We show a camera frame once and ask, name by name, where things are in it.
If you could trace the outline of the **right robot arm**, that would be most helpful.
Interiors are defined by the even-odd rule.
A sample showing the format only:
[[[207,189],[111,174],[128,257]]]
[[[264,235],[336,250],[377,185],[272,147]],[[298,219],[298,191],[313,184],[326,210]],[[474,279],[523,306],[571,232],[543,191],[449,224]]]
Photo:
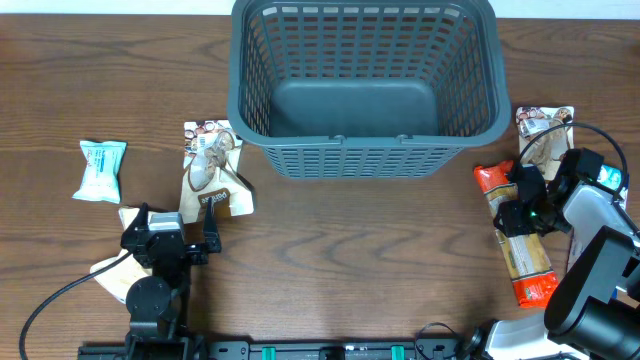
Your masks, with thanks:
[[[509,235],[572,233],[585,248],[557,285],[542,319],[492,325],[480,359],[636,359],[639,311],[613,297],[639,297],[639,229],[617,194],[597,180],[602,155],[570,149],[551,182],[516,163],[507,177],[518,197],[494,223]]]

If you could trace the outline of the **beige paper bag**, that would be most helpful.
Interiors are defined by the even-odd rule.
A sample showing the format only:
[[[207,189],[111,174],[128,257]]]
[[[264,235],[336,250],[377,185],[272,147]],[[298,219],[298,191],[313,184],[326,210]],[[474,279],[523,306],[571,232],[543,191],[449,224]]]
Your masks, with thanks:
[[[137,216],[139,208],[133,207],[121,207],[118,210],[123,229],[126,230],[134,218]],[[120,253],[103,261],[100,261],[90,268],[90,273],[94,273],[101,270],[108,265],[116,262],[120,258],[124,257],[126,250],[122,249]],[[114,298],[116,298],[122,304],[126,301],[126,296],[131,286],[138,280],[152,275],[151,269],[143,268],[133,257],[129,256],[127,259],[119,263],[117,266],[109,269],[108,271],[96,276],[94,280],[100,286],[102,286],[107,292],[109,292]]]

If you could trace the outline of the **Kleenex tissue multipack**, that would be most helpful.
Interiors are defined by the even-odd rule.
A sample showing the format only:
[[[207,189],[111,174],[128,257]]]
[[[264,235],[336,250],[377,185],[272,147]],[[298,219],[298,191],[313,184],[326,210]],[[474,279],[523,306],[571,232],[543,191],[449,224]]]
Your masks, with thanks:
[[[621,191],[621,197],[622,197],[621,207],[625,209],[627,204],[629,179],[630,179],[629,176],[626,176],[625,178],[623,178],[622,172],[619,169],[609,165],[602,165],[597,182],[611,190],[616,190],[620,184],[623,184],[623,189]],[[572,230],[570,232],[570,248],[569,248],[566,271],[569,271],[573,267],[573,265],[579,259],[579,257],[581,256],[582,252],[584,251],[587,245],[588,245],[588,240],[578,240],[576,238],[575,231]]]

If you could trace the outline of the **brown snack pouch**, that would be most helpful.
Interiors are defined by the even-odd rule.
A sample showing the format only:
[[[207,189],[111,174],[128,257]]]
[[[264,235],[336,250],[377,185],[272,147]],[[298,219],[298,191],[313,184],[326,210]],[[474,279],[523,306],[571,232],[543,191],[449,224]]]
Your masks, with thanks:
[[[515,122],[519,133],[519,147],[523,150],[540,133],[574,119],[574,107],[519,107]],[[565,152],[574,147],[573,128],[565,127],[546,134],[524,154],[524,164],[535,165],[545,181],[554,179]]]
[[[209,205],[218,217],[254,212],[254,197],[238,175],[243,140],[227,120],[184,124],[184,161],[179,212],[186,223],[204,219]]]

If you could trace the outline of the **orange pasta packet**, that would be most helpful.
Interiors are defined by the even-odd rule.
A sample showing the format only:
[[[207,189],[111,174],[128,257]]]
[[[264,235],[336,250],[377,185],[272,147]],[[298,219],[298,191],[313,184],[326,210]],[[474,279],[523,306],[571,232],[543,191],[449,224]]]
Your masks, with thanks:
[[[518,187],[507,179],[514,162],[506,160],[494,166],[476,166],[473,174],[488,201],[492,217],[503,203],[518,200]],[[556,273],[537,234],[508,236],[495,230],[511,283],[521,308],[545,308],[558,285]]]

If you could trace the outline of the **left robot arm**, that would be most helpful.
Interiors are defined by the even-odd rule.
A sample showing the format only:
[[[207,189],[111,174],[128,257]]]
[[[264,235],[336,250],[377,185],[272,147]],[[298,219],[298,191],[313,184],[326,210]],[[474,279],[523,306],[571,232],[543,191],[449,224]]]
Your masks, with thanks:
[[[209,357],[202,336],[187,329],[191,268],[208,263],[221,251],[214,206],[207,204],[204,241],[185,242],[180,213],[151,215],[144,204],[121,237],[121,247],[151,274],[128,290],[125,304],[130,313],[126,337],[127,359],[193,360]]]

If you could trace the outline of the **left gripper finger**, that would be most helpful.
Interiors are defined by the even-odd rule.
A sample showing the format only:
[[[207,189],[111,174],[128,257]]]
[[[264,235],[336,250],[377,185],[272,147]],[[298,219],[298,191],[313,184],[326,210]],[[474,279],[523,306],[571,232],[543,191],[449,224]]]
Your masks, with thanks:
[[[148,229],[148,204],[143,203],[139,208],[137,208],[136,213],[133,213],[133,211],[133,208],[125,208],[124,212],[122,212],[122,215],[128,215],[131,219],[122,234],[123,238],[135,237],[140,232]]]
[[[207,201],[206,212],[203,220],[203,236],[204,245],[208,253],[221,252],[221,240],[214,217],[214,204],[212,198],[209,198]]]

